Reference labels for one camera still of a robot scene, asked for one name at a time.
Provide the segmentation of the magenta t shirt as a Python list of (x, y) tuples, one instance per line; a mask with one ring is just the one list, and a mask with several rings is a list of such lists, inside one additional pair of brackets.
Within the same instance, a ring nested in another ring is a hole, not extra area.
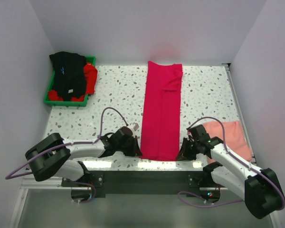
[(175, 161), (180, 145), (182, 64), (148, 62), (142, 118), (143, 159)]

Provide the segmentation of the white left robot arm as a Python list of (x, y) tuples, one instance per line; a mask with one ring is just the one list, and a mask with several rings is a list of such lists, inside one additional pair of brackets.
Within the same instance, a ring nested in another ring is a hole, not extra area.
[(52, 133), (25, 153), (36, 181), (51, 177), (72, 180), (77, 186), (89, 181), (87, 168), (81, 158), (103, 158), (122, 152), (127, 157), (140, 157), (138, 137), (134, 126), (123, 126), (115, 133), (107, 133), (96, 142), (64, 139), (59, 133)]

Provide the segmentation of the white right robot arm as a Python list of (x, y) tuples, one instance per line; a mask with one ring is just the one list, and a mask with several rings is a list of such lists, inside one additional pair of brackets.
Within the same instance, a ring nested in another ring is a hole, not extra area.
[(214, 159), (199, 178), (191, 177), (198, 186), (226, 187), (238, 195), (257, 219), (285, 208), (285, 196), (276, 173), (262, 169), (236, 154), (225, 142), (225, 136), (210, 137), (203, 125), (188, 128), (179, 158), (194, 160), (198, 154)]

